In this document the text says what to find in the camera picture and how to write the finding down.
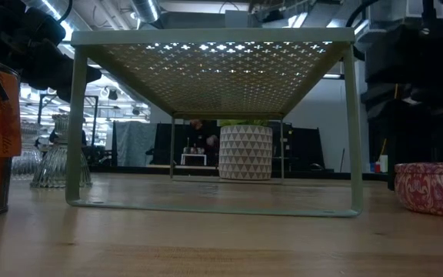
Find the white geometric planter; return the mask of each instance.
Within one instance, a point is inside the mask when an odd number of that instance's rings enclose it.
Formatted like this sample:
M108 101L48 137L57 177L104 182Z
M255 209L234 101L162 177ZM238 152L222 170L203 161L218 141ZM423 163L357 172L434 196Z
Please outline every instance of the white geometric planter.
M220 177L237 180L271 178L273 130L255 125L221 127Z

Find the pink patterned box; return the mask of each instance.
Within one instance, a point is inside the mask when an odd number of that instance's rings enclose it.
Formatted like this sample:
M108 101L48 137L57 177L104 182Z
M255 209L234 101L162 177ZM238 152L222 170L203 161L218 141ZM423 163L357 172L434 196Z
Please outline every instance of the pink patterned box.
M399 164L395 171L395 192L404 207L443 215L443 163Z

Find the perforated metal shelf top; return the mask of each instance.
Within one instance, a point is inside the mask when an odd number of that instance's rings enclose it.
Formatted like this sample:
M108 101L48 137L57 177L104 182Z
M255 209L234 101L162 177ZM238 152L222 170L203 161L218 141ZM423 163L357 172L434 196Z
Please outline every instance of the perforated metal shelf top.
M74 32L72 45L176 118L285 117L349 50L352 28Z

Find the clear glass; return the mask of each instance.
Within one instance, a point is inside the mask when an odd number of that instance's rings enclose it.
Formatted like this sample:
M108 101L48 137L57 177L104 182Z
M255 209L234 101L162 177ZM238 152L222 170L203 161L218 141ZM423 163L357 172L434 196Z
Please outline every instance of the clear glass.
M68 115L54 115L55 129L58 136L51 150L44 156L30 186L32 188L64 188L66 186L66 160L68 158ZM82 153L82 179L80 187L92 186L90 170Z
M34 146L39 136L40 125L36 123L21 123L22 154L13 158L12 179L32 180L42 161L42 154Z

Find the green plant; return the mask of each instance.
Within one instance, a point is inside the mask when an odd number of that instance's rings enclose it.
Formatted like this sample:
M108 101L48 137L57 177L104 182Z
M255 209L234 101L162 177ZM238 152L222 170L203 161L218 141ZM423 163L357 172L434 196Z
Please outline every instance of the green plant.
M249 120L249 119L224 119L220 120L220 126L232 126L232 125L257 125L267 126L269 120Z

